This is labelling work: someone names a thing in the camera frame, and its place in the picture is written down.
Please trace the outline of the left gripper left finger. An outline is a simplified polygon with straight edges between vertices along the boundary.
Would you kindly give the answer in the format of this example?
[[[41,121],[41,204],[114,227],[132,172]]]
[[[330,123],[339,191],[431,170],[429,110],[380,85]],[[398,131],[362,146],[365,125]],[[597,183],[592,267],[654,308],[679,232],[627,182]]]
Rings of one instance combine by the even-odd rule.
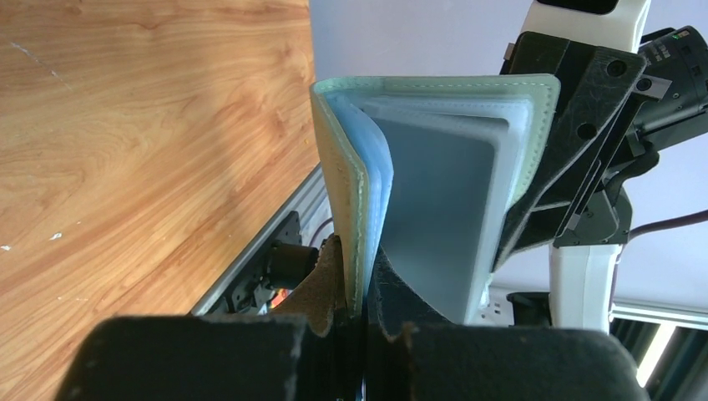
[[[361,354],[330,236],[314,270],[271,312],[125,316],[81,343],[58,400],[358,400]]]

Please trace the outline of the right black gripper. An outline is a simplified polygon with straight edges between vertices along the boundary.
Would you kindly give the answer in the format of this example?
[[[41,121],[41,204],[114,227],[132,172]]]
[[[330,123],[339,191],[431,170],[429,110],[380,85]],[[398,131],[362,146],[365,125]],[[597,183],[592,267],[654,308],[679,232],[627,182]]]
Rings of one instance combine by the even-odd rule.
[[[707,43],[691,26],[643,36],[638,53],[526,32],[503,72],[550,73],[560,96],[539,169],[505,217],[494,270],[534,246],[626,242],[624,183],[707,131]]]

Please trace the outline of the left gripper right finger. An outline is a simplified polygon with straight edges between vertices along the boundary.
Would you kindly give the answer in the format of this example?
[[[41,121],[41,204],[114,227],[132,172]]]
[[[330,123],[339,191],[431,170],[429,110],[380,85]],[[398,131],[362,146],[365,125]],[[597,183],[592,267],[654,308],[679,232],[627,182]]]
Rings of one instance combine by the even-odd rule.
[[[424,302],[376,255],[367,299],[369,400],[645,400],[635,363],[611,336],[465,326]]]

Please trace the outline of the green card holder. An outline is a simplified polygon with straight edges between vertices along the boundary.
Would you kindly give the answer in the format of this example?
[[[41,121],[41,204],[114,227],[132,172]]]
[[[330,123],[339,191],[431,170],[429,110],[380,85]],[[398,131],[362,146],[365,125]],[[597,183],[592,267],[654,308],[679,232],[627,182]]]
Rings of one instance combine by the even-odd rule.
[[[344,77],[311,86],[348,312],[375,255],[428,305],[470,323],[503,221],[539,172],[561,84],[551,74]]]

